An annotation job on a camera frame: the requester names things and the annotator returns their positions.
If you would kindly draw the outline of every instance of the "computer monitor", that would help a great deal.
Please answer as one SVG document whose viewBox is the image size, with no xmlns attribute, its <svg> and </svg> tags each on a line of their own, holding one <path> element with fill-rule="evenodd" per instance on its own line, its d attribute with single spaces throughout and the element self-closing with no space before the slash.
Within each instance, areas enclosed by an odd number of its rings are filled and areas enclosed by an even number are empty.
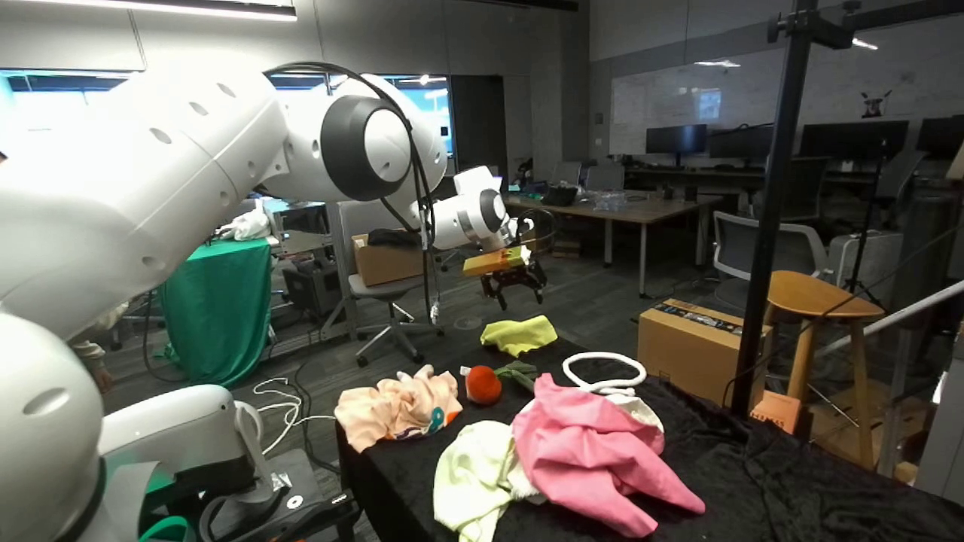
<svg viewBox="0 0 964 542">
<path fill-rule="evenodd" d="M 770 154 L 775 126 L 710 129 L 707 151 L 713 159 L 740 159 L 744 169 L 762 167 Z"/>
<path fill-rule="evenodd" d="M 872 164 L 893 157 L 902 138 L 905 120 L 808 124 L 801 133 L 801 157 Z"/>
<path fill-rule="evenodd" d="M 674 157 L 674 167 L 685 167 L 685 157 L 704 151 L 704 124 L 686 124 L 686 126 L 650 126 L 645 129 L 645 154 L 667 154 Z"/>
<path fill-rule="evenodd" d="M 923 118 L 916 135 L 916 151 L 927 159 L 953 159 L 964 142 L 964 116 L 956 118 Z"/>
</svg>

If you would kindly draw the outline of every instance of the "wooden table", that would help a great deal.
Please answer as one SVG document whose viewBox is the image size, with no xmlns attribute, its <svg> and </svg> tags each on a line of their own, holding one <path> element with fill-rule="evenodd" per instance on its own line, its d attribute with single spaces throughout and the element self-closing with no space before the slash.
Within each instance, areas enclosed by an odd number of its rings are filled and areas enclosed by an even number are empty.
<svg viewBox="0 0 964 542">
<path fill-rule="evenodd" d="M 576 204 L 541 204 L 533 197 L 506 197 L 510 212 L 548 212 L 557 216 L 583 216 L 583 220 L 603 220 L 604 224 L 604 253 L 603 263 L 611 266 L 611 224 L 636 224 L 638 225 L 638 279 L 636 289 L 645 296 L 645 259 L 647 259 L 647 228 L 654 224 L 680 216 L 680 215 L 698 215 L 696 225 L 696 266 L 704 266 L 707 255 L 707 224 L 710 224 L 710 204 L 720 203 L 718 197 L 702 197 L 696 203 L 686 200 L 665 200 L 662 193 L 623 193 L 627 200 L 603 200 L 592 197 L 591 203 Z"/>
</svg>

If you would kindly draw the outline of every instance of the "pink cloth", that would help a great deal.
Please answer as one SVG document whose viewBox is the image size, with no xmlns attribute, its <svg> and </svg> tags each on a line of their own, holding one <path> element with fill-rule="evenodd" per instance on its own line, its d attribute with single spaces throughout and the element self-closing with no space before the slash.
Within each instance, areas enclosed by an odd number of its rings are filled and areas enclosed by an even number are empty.
<svg viewBox="0 0 964 542">
<path fill-rule="evenodd" d="M 378 381 L 373 389 L 346 389 L 333 406 L 333 419 L 354 453 L 378 440 L 439 432 L 457 413 L 457 381 L 451 374 L 432 374 L 430 365 L 412 377 Z"/>
<path fill-rule="evenodd" d="M 655 521 L 627 495 L 659 498 L 691 512 L 704 502 L 662 465 L 662 434 L 582 389 L 560 389 L 548 374 L 512 422 L 518 460 L 557 506 L 640 538 Z"/>
</svg>

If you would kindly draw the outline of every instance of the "small red object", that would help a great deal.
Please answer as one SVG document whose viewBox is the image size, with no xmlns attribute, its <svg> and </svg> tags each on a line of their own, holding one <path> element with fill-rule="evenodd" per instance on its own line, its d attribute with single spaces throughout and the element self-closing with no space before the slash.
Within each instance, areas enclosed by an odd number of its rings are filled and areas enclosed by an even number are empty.
<svg viewBox="0 0 964 542">
<path fill-rule="evenodd" d="M 502 399 L 502 381 L 492 367 L 475 365 L 464 377 L 464 392 L 473 405 L 497 405 Z"/>
</svg>

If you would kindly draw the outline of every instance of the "white ring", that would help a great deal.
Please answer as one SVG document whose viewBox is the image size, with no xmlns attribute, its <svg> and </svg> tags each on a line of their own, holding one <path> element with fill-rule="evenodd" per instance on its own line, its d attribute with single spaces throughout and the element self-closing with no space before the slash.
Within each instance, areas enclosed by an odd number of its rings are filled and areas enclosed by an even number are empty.
<svg viewBox="0 0 964 542">
<path fill-rule="evenodd" d="M 617 363 L 617 365 L 636 367 L 636 377 L 632 377 L 632 381 L 583 384 L 583 381 L 579 381 L 579 377 L 573 374 L 570 365 L 586 363 L 586 359 Z M 598 392 L 598 389 L 636 389 L 636 386 L 640 386 L 640 381 L 647 377 L 647 371 L 645 371 L 636 359 L 619 357 L 619 353 L 579 353 L 579 357 L 570 357 L 570 359 L 562 363 L 562 374 L 565 374 L 579 389 L 583 389 L 583 392 Z"/>
</svg>

